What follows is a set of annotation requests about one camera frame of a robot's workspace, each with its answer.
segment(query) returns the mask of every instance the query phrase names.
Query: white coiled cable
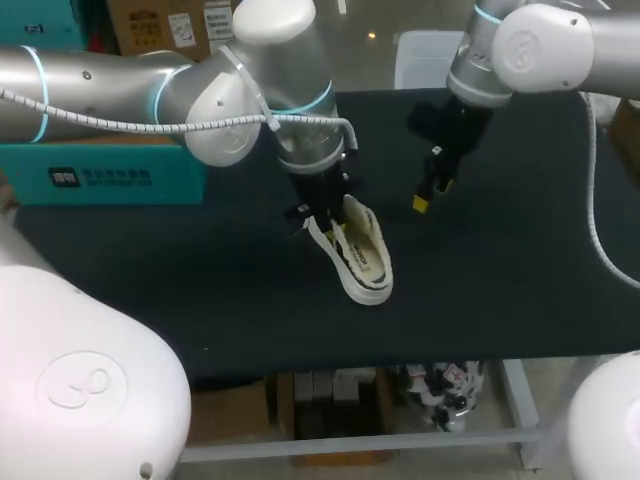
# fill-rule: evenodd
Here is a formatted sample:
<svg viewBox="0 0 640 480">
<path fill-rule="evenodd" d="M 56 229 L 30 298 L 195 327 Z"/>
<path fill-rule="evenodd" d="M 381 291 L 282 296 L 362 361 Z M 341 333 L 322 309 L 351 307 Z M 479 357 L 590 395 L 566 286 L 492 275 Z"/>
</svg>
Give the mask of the white coiled cable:
<svg viewBox="0 0 640 480">
<path fill-rule="evenodd" d="M 589 222 L 589 234 L 591 236 L 591 243 L 598 253 L 598 257 L 604 266 L 607 267 L 613 275 L 624 283 L 633 288 L 640 289 L 640 282 L 635 278 L 631 278 L 629 275 L 620 270 L 609 258 L 607 252 L 604 251 L 600 237 L 598 237 L 598 229 L 596 227 L 596 216 L 594 208 L 595 189 L 596 189 L 596 159 L 597 159 L 597 146 L 598 146 L 598 131 L 596 116 L 593 111 L 593 104 L 591 103 L 591 95 L 583 93 L 582 98 L 587 110 L 587 117 L 589 120 L 589 170 L 587 174 L 587 221 Z"/>
<path fill-rule="evenodd" d="M 82 125 L 85 127 L 97 128 L 99 130 L 108 130 L 110 132 L 122 133 L 138 133 L 138 134 L 163 134 L 171 135 L 177 133 L 200 132 L 204 130 L 215 130 L 217 128 L 237 127 L 239 125 L 248 125 L 252 123 L 267 123 L 268 119 L 265 115 L 245 115 L 242 117 L 225 118 L 222 120 L 212 120 L 210 122 L 199 123 L 175 123 L 154 125 L 151 123 L 129 123 L 118 122 L 115 120 L 105 120 L 102 118 L 82 115 L 81 113 L 70 112 L 61 108 L 33 100 L 19 95 L 11 90 L 0 86 L 0 99 L 21 105 L 30 110 L 49 115 L 50 117 L 63 120 L 65 122 Z M 344 128 L 347 134 L 349 147 L 353 150 L 358 149 L 358 140 L 353 126 L 346 118 L 333 117 L 312 117 L 305 115 L 273 115 L 273 117 L 282 123 L 299 123 L 303 125 L 338 125 Z"/>
</svg>

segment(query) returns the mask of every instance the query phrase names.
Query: teal box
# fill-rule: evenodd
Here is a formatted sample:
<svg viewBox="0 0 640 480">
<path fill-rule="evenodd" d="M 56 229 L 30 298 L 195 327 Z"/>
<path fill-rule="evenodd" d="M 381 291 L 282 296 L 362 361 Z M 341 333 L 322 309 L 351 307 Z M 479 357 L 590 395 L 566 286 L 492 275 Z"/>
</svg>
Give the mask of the teal box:
<svg viewBox="0 0 640 480">
<path fill-rule="evenodd" d="M 2 0 L 0 44 L 80 49 L 87 45 L 87 17 L 95 0 Z"/>
<path fill-rule="evenodd" d="M 0 170 L 23 205 L 195 204 L 207 178 L 176 145 L 4 145 Z"/>
</svg>

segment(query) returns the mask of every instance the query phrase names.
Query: white plastic bin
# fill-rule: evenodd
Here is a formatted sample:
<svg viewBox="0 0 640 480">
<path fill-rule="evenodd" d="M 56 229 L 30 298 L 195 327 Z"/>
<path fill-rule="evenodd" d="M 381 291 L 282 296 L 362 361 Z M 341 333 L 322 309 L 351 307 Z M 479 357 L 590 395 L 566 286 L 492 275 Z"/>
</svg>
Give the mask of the white plastic bin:
<svg viewBox="0 0 640 480">
<path fill-rule="evenodd" d="M 464 32 L 416 30 L 398 41 L 394 88 L 444 88 Z"/>
</svg>

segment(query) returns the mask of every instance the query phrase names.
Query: metal table frame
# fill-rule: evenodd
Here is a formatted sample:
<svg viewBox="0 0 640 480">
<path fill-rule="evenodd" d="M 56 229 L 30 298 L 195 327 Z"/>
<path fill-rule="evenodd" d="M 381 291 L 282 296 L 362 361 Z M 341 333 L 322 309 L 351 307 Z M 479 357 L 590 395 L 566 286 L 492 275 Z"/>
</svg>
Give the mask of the metal table frame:
<svg viewBox="0 0 640 480">
<path fill-rule="evenodd" d="M 560 451 L 559 447 L 565 441 L 567 413 L 573 395 L 599 361 L 599 356 L 578 357 L 557 392 L 552 407 L 540 416 L 522 361 L 503 360 L 500 364 L 501 373 L 515 424 L 514 428 L 464 433 L 413 433 L 192 447 L 184 451 L 180 463 L 285 457 L 314 453 L 517 443 L 520 444 L 520 457 L 526 470 L 545 468 L 553 465 Z"/>
</svg>

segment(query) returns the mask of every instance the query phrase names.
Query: white sneaker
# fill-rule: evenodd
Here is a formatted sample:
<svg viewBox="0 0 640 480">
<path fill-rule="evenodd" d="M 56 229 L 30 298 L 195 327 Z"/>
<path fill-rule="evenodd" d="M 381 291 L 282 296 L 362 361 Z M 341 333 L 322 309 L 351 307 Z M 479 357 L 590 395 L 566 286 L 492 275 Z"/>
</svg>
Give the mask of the white sneaker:
<svg viewBox="0 0 640 480">
<path fill-rule="evenodd" d="M 342 287 L 352 300 L 362 305 L 380 305 L 393 289 L 391 257 L 380 225 L 371 209 L 351 195 L 344 197 L 344 213 L 344 230 L 331 221 L 332 240 L 320 231 L 313 217 L 307 229 L 333 261 Z"/>
</svg>

